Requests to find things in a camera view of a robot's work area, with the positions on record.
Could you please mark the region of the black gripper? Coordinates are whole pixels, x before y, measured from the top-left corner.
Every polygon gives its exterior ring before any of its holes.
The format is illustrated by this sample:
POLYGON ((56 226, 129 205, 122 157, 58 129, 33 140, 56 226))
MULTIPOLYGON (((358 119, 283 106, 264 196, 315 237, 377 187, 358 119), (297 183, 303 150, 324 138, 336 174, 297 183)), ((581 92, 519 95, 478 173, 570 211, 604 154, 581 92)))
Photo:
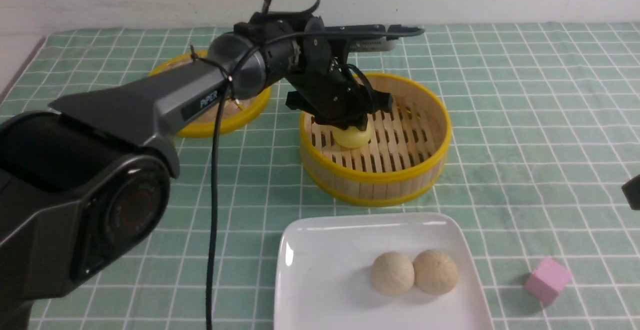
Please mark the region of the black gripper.
POLYGON ((375 90, 370 80, 355 65, 347 62, 353 42, 374 40, 374 36, 355 35, 385 31, 382 24, 325 27, 321 18, 311 18, 305 33, 350 33, 345 38, 314 36, 299 39, 302 46, 298 69, 286 81, 293 86, 286 96, 286 106, 312 115, 321 125, 338 129, 355 127, 364 131, 368 115, 391 113, 393 97, 375 90))

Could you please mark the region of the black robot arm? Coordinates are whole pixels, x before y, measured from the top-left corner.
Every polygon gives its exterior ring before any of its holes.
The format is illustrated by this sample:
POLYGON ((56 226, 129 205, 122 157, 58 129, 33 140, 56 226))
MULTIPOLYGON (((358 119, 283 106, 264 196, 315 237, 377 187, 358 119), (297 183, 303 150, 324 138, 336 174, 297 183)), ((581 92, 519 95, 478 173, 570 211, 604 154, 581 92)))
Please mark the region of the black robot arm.
POLYGON ((368 126, 393 100, 348 63, 360 42, 421 35, 391 25, 325 27, 303 13, 254 13, 205 56, 118 87, 62 96, 1 125, 1 327, 26 329, 157 227, 180 164, 174 138, 228 99, 286 79, 286 106, 337 129, 368 126))

